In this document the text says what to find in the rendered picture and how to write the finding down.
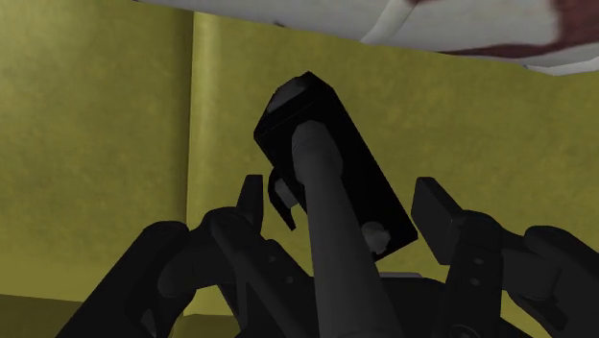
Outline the white red-patterned bed cover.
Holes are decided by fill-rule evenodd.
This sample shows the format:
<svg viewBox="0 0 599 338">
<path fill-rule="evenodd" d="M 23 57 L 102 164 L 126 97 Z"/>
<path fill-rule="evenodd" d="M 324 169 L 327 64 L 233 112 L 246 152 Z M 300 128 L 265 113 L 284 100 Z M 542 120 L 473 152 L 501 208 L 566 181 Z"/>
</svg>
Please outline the white red-patterned bed cover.
<svg viewBox="0 0 599 338">
<path fill-rule="evenodd" d="M 564 76 L 599 72 L 599 0 L 135 0 Z"/>
</svg>

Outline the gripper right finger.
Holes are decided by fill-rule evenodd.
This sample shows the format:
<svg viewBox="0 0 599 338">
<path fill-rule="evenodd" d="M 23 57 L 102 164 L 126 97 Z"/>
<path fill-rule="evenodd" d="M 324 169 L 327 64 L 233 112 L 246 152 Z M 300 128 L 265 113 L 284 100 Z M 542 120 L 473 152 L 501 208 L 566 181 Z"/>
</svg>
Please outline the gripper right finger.
<svg viewBox="0 0 599 338">
<path fill-rule="evenodd" d="M 572 233 L 517 235 L 461 208 L 431 177 L 417 179 L 411 216 L 449 268 L 433 338 L 532 338 L 502 318 L 504 294 L 551 338 L 599 338 L 599 253 Z"/>
</svg>

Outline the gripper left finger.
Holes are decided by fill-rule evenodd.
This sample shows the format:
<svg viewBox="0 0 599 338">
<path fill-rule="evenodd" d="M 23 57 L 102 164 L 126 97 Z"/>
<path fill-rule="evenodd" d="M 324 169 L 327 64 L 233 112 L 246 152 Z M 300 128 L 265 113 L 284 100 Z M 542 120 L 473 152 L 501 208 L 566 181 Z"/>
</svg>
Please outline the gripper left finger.
<svg viewBox="0 0 599 338">
<path fill-rule="evenodd" d="M 169 338 L 197 290 L 217 286 L 240 332 L 235 338 L 319 338 L 313 279 L 261 234 L 263 179 L 246 176 L 234 207 L 189 229 L 149 225 L 56 338 Z"/>
</svg>

